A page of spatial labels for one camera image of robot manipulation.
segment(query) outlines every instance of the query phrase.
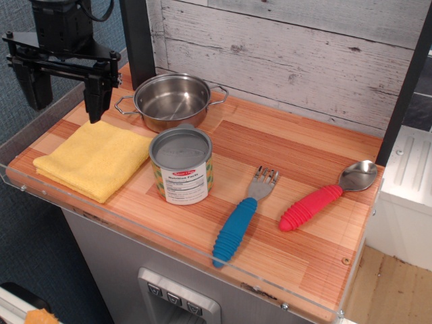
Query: red logo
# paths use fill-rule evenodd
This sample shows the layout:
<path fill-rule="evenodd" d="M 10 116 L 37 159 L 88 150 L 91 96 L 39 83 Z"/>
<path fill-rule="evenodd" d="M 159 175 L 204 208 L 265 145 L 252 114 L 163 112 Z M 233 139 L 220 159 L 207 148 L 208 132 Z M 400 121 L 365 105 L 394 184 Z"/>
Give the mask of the red logo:
<path fill-rule="evenodd" d="M 190 174 L 194 173 L 195 170 L 190 170 L 190 171 L 181 171 L 181 172 L 173 172 L 173 175 L 175 176 L 179 176 L 179 177 L 184 177 L 184 176 L 189 176 Z"/>

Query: blue fork handle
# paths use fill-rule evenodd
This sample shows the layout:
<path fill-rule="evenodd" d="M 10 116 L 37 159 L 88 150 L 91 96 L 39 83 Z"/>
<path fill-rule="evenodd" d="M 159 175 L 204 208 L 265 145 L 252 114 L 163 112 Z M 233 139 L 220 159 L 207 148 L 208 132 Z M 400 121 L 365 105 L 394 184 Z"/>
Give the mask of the blue fork handle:
<path fill-rule="evenodd" d="M 213 256 L 215 258 L 225 262 L 231 260 L 241 241 L 243 241 L 243 236 L 257 207 L 258 201 L 251 197 L 242 200 L 237 205 L 217 236 L 213 247 Z M 220 268 L 223 266 L 223 263 L 213 260 L 213 265 L 216 268 Z"/>

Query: orange object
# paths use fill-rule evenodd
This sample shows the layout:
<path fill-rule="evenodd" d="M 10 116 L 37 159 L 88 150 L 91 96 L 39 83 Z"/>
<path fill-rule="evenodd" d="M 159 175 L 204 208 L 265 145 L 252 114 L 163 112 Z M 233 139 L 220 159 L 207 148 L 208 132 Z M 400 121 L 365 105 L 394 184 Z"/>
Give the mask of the orange object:
<path fill-rule="evenodd" d="M 59 324 L 59 320 L 43 308 L 28 311 L 24 324 Z"/>

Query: red spoon handle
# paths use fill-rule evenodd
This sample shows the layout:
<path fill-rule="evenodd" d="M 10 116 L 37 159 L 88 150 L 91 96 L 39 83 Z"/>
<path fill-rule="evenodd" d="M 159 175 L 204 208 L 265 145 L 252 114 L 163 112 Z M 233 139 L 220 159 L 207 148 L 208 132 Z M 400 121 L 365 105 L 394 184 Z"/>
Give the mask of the red spoon handle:
<path fill-rule="evenodd" d="M 295 202 L 281 217 L 279 229 L 291 231 L 306 223 L 313 215 L 342 195 L 342 188 L 337 184 L 322 187 Z"/>

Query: black frame post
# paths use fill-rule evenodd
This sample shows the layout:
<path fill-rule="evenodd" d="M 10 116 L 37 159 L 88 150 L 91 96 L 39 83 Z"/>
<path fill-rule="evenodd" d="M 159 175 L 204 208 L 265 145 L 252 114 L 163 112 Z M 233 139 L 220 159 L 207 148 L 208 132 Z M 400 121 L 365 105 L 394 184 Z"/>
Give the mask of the black frame post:
<path fill-rule="evenodd" d="M 119 0 L 126 47 L 135 90 L 156 76 L 149 13 L 145 0 Z"/>
<path fill-rule="evenodd" d="M 420 36 L 408 71 L 406 72 L 404 83 L 402 84 L 398 100 L 394 107 L 393 113 L 390 118 L 389 125 L 384 135 L 381 148 L 379 149 L 376 163 L 386 166 L 396 138 L 398 137 L 400 127 L 404 121 L 405 113 L 410 105 L 412 95 L 419 81 L 420 74 L 426 62 L 429 50 L 432 45 L 432 4 L 429 6 L 423 29 Z"/>

